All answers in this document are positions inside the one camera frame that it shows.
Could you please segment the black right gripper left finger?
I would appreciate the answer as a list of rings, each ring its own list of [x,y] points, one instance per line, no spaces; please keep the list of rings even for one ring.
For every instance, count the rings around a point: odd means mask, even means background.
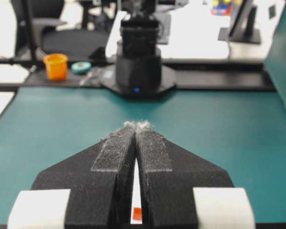
[[[21,191],[10,229],[107,229],[130,221],[135,130],[126,126],[41,171]]]

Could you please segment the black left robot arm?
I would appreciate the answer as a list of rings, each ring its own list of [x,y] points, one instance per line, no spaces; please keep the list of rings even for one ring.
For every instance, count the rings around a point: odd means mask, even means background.
[[[156,1],[132,0],[121,21],[122,43],[115,64],[117,89],[125,95],[154,96],[162,91]],[[164,190],[156,177],[172,172],[164,138],[148,122],[129,122],[99,143],[41,171],[31,189],[12,207],[10,229],[109,229],[131,216],[134,167],[139,167],[143,219],[160,225]]]

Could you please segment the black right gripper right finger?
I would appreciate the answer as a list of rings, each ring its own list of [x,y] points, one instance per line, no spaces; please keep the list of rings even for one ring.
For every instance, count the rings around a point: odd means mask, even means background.
[[[253,229],[243,188],[228,172],[148,127],[136,130],[143,223],[153,229]]]

